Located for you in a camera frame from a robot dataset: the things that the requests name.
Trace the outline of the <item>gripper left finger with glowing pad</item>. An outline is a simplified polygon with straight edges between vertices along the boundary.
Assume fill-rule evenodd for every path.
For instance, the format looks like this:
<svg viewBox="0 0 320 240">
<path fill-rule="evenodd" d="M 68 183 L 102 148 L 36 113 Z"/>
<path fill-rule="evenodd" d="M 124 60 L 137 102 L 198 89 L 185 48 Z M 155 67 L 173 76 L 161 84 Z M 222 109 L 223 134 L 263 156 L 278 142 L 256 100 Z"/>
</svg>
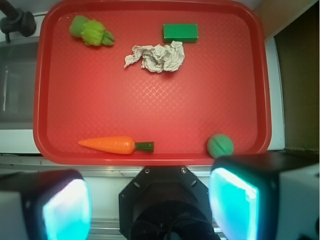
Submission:
<svg viewBox="0 0 320 240">
<path fill-rule="evenodd" d="M 2 240 L 85 240 L 91 220 L 90 186 L 74 169 L 0 176 Z"/>
</svg>

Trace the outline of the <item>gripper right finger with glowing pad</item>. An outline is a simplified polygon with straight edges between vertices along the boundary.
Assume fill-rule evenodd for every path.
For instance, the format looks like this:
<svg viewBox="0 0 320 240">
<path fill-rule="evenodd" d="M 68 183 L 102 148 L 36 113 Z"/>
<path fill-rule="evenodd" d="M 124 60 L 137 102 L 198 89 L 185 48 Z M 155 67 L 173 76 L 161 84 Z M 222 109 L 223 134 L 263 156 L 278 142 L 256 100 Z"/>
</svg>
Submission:
<svg viewBox="0 0 320 240">
<path fill-rule="evenodd" d="M 317 240 L 319 155 L 268 151 L 220 157 L 209 175 L 208 199 L 228 240 Z"/>
</svg>

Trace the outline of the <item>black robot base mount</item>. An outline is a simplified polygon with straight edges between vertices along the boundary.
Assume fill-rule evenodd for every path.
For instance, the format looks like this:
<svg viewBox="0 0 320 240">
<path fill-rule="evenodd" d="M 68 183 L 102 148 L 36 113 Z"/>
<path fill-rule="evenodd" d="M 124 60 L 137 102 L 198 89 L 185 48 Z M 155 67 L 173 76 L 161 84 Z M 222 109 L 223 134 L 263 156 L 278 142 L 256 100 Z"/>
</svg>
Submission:
<svg viewBox="0 0 320 240">
<path fill-rule="evenodd" d="M 185 166 L 146 166 L 119 193 L 128 240 L 218 240 L 209 189 Z"/>
</svg>

